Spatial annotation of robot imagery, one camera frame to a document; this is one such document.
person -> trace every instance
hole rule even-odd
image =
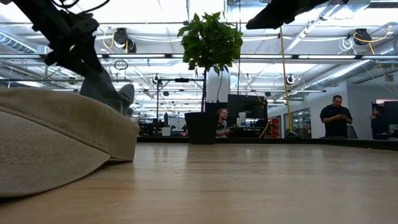
[[[226,109],[226,108],[219,109],[218,114],[220,115],[220,118],[218,120],[217,137],[226,138],[226,135],[229,133],[229,130],[226,129],[226,120],[228,118],[228,109]]]
[[[348,108],[341,106],[343,97],[336,95],[332,104],[326,106],[320,114],[322,123],[325,124],[326,138],[347,138],[347,124],[353,123],[353,118]]]
[[[387,136],[382,135],[389,130],[389,123],[384,114],[384,108],[382,106],[375,106],[373,108],[373,114],[371,115],[371,127],[374,140],[388,139]]]

beige cap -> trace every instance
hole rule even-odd
[[[108,159],[132,161],[139,126],[75,93],[0,88],[0,197],[73,182]]]

computer monitor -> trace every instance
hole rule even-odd
[[[267,101],[263,96],[228,95],[228,125],[236,124],[240,112],[245,112],[247,118],[268,119]]]

cap brim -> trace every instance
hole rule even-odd
[[[110,155],[0,111],[0,197],[44,192],[80,179]]]

seated man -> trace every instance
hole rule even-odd
[[[218,120],[217,137],[226,138],[226,135],[229,133],[229,130],[226,129],[226,120],[228,118],[228,109],[226,109],[226,108],[219,109],[218,114],[220,115],[220,119]]]

